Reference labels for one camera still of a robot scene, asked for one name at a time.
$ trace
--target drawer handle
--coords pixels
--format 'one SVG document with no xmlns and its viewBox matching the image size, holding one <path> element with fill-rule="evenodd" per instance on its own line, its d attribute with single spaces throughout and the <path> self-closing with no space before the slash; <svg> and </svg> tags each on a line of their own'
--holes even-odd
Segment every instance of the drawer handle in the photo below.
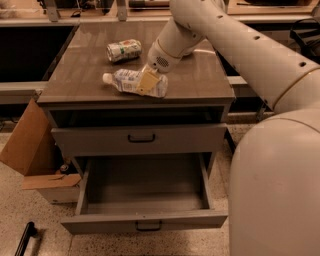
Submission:
<svg viewBox="0 0 320 256">
<path fill-rule="evenodd" d="M 159 221 L 159 227 L 156 228 L 139 228 L 139 222 L 136 221 L 136 230 L 140 232 L 160 231 L 162 227 L 162 221 Z"/>
<path fill-rule="evenodd" d="M 154 142 L 156 139 L 156 135 L 144 135 L 144 136 L 135 136 L 135 135 L 128 135 L 128 141 L 131 143 L 150 143 Z"/>
</svg>

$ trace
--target floor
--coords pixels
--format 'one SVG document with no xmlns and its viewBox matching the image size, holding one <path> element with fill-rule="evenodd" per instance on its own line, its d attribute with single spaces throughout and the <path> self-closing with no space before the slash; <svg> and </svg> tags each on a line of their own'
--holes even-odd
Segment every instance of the floor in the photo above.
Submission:
<svg viewBox="0 0 320 256">
<path fill-rule="evenodd" d="M 254 115 L 230 115 L 228 129 L 237 143 L 255 123 Z M 0 127 L 0 151 L 14 128 Z M 217 210 L 228 209 L 228 181 L 232 153 L 225 140 L 210 176 Z M 74 214 L 75 204 L 49 204 L 37 191 L 21 190 L 22 175 L 0 162 L 0 255 L 14 255 L 29 221 L 38 237 L 31 238 L 25 255 L 206 255 L 228 256 L 229 221 L 220 229 L 71 235 L 60 219 Z"/>
</svg>

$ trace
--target silver can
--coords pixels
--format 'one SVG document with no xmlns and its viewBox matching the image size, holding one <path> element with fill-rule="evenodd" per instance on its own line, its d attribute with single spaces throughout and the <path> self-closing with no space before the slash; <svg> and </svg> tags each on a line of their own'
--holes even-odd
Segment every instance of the silver can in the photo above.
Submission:
<svg viewBox="0 0 320 256">
<path fill-rule="evenodd" d="M 135 39 L 128 39 L 118 43 L 107 45 L 106 49 L 108 59 L 111 62 L 120 60 L 135 59 L 140 56 L 142 52 L 141 43 Z"/>
</svg>

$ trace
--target can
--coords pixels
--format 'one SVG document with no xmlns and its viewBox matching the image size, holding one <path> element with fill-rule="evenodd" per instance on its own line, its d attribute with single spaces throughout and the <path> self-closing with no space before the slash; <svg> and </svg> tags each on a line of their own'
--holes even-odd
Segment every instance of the can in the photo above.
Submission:
<svg viewBox="0 0 320 256">
<path fill-rule="evenodd" d="M 107 45 L 108 59 L 111 62 L 135 59 L 142 53 L 141 43 L 135 39 L 128 39 Z"/>
</svg>

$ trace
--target closed drawer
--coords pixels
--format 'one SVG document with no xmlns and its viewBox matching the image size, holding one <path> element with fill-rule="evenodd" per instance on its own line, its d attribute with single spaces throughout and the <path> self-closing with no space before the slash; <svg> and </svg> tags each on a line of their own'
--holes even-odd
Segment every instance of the closed drawer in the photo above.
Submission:
<svg viewBox="0 0 320 256">
<path fill-rule="evenodd" d="M 215 152 L 226 125 L 164 125 L 112 128 L 54 128 L 65 156 Z"/>
<path fill-rule="evenodd" d="M 62 220 L 72 234 L 221 227 L 200 154 L 91 158 L 76 215 Z"/>
</svg>

